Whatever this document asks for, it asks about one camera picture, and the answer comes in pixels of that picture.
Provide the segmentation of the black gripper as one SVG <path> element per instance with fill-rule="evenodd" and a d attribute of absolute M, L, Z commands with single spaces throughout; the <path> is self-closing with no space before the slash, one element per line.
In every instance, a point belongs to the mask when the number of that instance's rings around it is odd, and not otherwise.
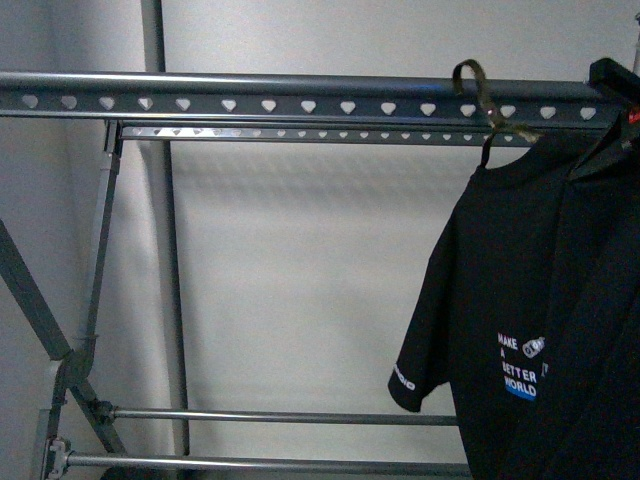
<path fill-rule="evenodd" d="M 639 76 L 610 58 L 589 67 L 588 85 L 602 95 L 626 105 L 639 105 Z"/>

